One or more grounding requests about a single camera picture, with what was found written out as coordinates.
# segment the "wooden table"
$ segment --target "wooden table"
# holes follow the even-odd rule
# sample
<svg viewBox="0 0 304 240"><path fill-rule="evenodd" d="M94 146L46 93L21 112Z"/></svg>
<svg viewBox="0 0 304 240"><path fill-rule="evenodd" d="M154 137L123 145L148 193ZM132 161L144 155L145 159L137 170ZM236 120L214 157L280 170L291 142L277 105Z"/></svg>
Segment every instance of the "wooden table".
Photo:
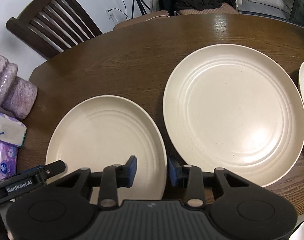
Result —
<svg viewBox="0 0 304 240"><path fill-rule="evenodd" d="M185 56L218 43L245 45L265 53L297 83L304 61L304 29L295 25L263 17L209 14L118 29L83 42L33 71L30 81L39 92L24 120L28 130L19 150L18 170L44 163L52 133L64 115L83 100L104 94L126 97L142 106L159 127L167 153L177 154L163 120L166 82ZM268 189L290 200L298 214L304 213L304 148L291 171ZM182 192L167 183L164 198L177 198Z"/></svg>

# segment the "gray floor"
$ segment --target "gray floor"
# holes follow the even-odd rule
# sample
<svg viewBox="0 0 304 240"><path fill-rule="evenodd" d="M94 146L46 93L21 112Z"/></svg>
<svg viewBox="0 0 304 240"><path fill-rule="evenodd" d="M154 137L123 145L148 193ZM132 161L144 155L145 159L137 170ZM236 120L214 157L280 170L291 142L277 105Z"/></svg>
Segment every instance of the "gray floor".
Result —
<svg viewBox="0 0 304 240"><path fill-rule="evenodd" d="M289 14L272 6L250 2L249 0L243 0L243 4L239 6L240 11L250 11L254 13L263 13L272 15L285 20L289 19Z"/></svg>

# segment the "black cable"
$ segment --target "black cable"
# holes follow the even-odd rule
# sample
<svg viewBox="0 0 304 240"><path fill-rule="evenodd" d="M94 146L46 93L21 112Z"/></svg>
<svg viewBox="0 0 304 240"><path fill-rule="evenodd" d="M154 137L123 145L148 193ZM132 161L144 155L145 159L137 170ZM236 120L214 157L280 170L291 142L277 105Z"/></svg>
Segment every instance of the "black cable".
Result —
<svg viewBox="0 0 304 240"><path fill-rule="evenodd" d="M119 10L120 12L122 12L122 13L126 16L126 20L127 20L127 19L130 20L130 18L124 13L124 11L122 11L122 10L120 10L120 9L118 9L118 8L108 9L107 12L110 12L110 11L112 11L112 10Z"/></svg>
<svg viewBox="0 0 304 240"><path fill-rule="evenodd" d="M130 20L130 18L129 18L129 17L127 16L127 12L126 12L126 5L125 5L125 2L124 2L124 0L122 0L122 1L123 1L123 3L124 3L124 7L125 7L125 13L124 13L124 14L125 14L125 16L126 16L126 20L127 20L127 19L129 19L129 20Z"/></svg>

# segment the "purple plush fabric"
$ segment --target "purple plush fabric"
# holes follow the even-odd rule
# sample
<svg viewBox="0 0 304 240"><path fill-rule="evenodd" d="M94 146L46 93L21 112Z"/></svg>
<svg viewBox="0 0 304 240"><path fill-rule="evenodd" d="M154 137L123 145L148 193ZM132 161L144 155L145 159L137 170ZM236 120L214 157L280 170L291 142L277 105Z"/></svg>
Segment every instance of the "purple plush fabric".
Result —
<svg viewBox="0 0 304 240"><path fill-rule="evenodd" d="M17 77L17 65L0 55L0 107L24 119L30 113L37 87Z"/></svg>

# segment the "blue logo on tissue pack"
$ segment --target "blue logo on tissue pack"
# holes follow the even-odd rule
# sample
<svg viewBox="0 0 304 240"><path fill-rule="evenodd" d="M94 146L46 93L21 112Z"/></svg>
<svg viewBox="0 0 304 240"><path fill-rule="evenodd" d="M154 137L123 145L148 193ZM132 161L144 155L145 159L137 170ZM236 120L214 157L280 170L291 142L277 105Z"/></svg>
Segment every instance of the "blue logo on tissue pack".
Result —
<svg viewBox="0 0 304 240"><path fill-rule="evenodd" d="M5 163L2 163L0 166L1 172L6 174L7 172L7 165Z"/></svg>

